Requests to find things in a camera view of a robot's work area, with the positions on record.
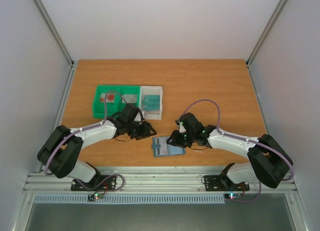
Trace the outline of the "right aluminium frame post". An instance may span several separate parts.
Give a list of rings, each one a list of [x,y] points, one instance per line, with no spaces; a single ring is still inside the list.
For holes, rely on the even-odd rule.
[[[269,33],[273,29],[273,26],[275,25],[276,21],[280,17],[281,13],[283,12],[286,4],[289,0],[279,0],[271,13],[270,18],[268,19],[261,35],[259,36],[255,46],[253,47],[252,52],[250,53],[248,59],[246,60],[246,66],[249,69],[251,64],[253,63],[255,57],[257,56],[259,50],[261,49],[262,45],[264,44],[266,38],[268,37]]]

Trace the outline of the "aluminium frame post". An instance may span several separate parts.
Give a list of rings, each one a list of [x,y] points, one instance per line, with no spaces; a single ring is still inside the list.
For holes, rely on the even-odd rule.
[[[69,51],[67,50],[61,36],[59,35],[58,33],[58,30],[56,29],[46,7],[44,6],[42,0],[33,0],[35,6],[37,7],[37,9],[39,10],[42,18],[44,19],[47,27],[49,28],[51,34],[53,35],[55,41],[57,42],[60,50],[62,51],[65,59],[67,60],[68,64],[70,67],[73,67],[74,65],[74,61],[73,59],[71,58],[71,55],[69,54]]]
[[[266,38],[268,37],[269,33],[273,29],[273,26],[275,25],[276,21],[280,17],[281,13],[283,12],[286,4],[289,0],[279,0],[271,13],[270,18],[268,19],[261,35],[259,36],[255,46],[253,47],[252,52],[250,53],[248,59],[246,60],[246,66],[249,69],[251,64],[253,63],[255,57],[257,56],[259,50],[261,49],[262,45],[264,44]]]

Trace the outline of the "teal card in bin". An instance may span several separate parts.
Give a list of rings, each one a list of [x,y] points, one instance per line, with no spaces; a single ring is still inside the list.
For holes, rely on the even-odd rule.
[[[149,94],[143,96],[143,103],[156,103],[160,104],[160,95]]]

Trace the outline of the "aluminium front rail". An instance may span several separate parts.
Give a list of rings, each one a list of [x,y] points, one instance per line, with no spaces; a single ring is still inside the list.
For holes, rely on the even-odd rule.
[[[203,194],[203,176],[219,175],[223,166],[100,166],[103,175],[121,174],[118,194]],[[72,179],[29,173],[23,193],[71,193]]]

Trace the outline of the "green bin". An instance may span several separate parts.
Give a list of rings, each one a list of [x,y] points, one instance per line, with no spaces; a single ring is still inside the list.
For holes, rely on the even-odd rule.
[[[111,116],[112,114],[118,112],[115,112],[115,101],[114,103],[100,102],[100,97],[102,93],[107,93],[108,91],[115,91],[115,89],[116,85],[98,85],[96,87],[92,104],[92,115],[94,118],[102,119],[105,117],[105,104],[107,107],[108,116]]]
[[[139,108],[140,104],[140,86],[137,85],[116,85],[115,91],[122,95],[122,99],[118,94],[115,95],[115,112],[120,112],[125,107],[126,102],[133,104]]]

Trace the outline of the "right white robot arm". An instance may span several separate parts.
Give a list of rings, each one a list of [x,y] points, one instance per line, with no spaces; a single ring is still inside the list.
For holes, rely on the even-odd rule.
[[[217,126],[204,126],[190,112],[176,121],[179,129],[174,130],[168,145],[190,148],[197,144],[208,149],[231,152],[248,161],[228,164],[219,175],[219,182],[225,190],[245,182],[258,181],[275,189],[293,167],[293,161],[277,141],[270,135],[247,137],[224,131]]]

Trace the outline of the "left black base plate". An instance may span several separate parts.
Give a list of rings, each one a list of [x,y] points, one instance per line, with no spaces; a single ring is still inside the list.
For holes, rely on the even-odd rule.
[[[84,182],[79,179],[73,179],[71,182],[71,191],[114,191],[116,189],[116,175],[100,175],[94,177],[90,182]]]

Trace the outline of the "grey white card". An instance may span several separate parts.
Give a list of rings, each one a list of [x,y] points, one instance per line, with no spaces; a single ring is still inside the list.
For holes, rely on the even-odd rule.
[[[121,102],[123,104],[126,104],[126,103],[137,104],[138,103],[138,95],[137,94],[124,94],[122,96]]]

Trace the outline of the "left green bin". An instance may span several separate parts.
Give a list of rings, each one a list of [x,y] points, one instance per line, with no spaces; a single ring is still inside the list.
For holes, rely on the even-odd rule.
[[[115,112],[115,101],[114,103],[100,102],[100,97],[102,93],[107,93],[108,91],[115,91],[115,89],[116,85],[98,85],[96,87],[92,104],[92,115],[94,118],[102,119],[105,117],[105,104],[107,107],[108,116],[111,116],[112,114],[118,112]]]

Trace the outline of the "left small circuit board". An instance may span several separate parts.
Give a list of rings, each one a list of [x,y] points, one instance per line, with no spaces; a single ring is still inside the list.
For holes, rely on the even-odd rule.
[[[104,197],[104,195],[103,195],[103,194],[100,194],[100,193],[89,194],[89,195],[87,196],[87,201],[88,201],[88,202],[95,202],[95,201],[97,201],[97,200],[99,200],[99,199],[102,199],[103,197]]]

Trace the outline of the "right small circuit board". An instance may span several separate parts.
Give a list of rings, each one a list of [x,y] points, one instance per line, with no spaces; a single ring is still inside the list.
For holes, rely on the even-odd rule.
[[[225,193],[224,194],[224,198],[226,200],[234,200],[234,199],[239,199],[241,197],[242,197],[241,193],[233,193],[233,192],[231,192],[231,193]]]

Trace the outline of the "teal leather card holder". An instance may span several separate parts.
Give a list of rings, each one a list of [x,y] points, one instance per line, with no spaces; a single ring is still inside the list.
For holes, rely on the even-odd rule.
[[[167,144],[168,136],[153,137],[151,149],[155,158],[185,155],[185,148]]]

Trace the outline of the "left aluminium frame post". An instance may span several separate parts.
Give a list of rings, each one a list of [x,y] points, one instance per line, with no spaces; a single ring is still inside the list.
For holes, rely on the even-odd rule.
[[[42,0],[33,0],[35,6],[37,7],[37,9],[39,10],[42,18],[44,19],[47,27],[49,28],[51,34],[53,35],[55,41],[57,42],[60,50],[62,51],[65,59],[67,60],[68,64],[70,67],[73,67],[74,65],[74,61],[73,59],[71,58],[71,55],[69,54],[69,51],[67,50],[61,36],[59,35],[58,33],[58,30],[56,29],[46,7],[44,6]]]

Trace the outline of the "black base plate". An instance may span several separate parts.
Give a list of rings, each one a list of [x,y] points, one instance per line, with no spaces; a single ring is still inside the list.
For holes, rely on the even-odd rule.
[[[204,175],[201,178],[201,183],[204,184],[207,192],[246,192],[250,190],[249,184],[245,182],[234,183],[228,177],[220,175]]]
[[[116,175],[100,175],[94,177],[90,182],[84,182],[79,179],[73,179],[71,182],[71,191],[114,191],[116,189]]]

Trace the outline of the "white translucent bin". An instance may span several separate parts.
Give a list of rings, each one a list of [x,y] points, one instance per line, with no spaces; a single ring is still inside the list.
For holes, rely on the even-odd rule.
[[[138,107],[146,120],[161,120],[163,111],[163,87],[140,86]]]

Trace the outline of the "small circuit board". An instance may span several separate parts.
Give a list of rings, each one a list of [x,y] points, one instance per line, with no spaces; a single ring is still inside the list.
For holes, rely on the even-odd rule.
[[[89,194],[89,195],[87,196],[87,201],[88,201],[88,202],[95,202],[95,201],[97,201],[97,200],[99,200],[99,199],[102,199],[103,197],[104,197],[104,195],[103,195],[103,194],[100,194],[100,193]]]
[[[234,199],[239,199],[241,197],[242,197],[241,193],[233,193],[233,192],[231,192],[231,193],[225,193],[224,194],[224,198],[226,200],[234,200]]]

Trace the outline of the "white VIP flower card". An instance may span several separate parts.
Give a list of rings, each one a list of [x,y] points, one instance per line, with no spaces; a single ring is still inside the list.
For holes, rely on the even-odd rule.
[[[156,137],[152,140],[152,150],[155,157],[167,156],[169,154],[167,147],[167,137]]]

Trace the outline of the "middle green bin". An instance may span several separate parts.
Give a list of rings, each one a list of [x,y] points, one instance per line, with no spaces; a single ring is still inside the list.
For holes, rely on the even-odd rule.
[[[115,112],[120,112],[125,107],[126,102],[133,104],[139,108],[140,104],[140,86],[137,85],[116,85],[115,91],[122,95],[122,99],[118,94],[115,95]]]

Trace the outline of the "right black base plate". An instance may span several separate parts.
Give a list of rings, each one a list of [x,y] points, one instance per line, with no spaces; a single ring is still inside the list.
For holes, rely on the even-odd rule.
[[[201,178],[201,183],[204,184],[207,192],[246,192],[250,190],[249,184],[245,182],[234,183],[228,177],[220,175],[204,175]]]

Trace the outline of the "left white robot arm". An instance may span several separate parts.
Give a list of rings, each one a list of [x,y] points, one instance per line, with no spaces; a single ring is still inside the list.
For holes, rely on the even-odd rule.
[[[106,116],[102,121],[79,128],[57,126],[41,147],[37,160],[44,165],[44,173],[58,179],[73,178],[84,190],[103,190],[104,176],[93,165],[79,161],[80,152],[104,140],[128,135],[132,140],[141,140],[156,135],[156,130],[145,120],[142,111],[127,103],[122,111]]]

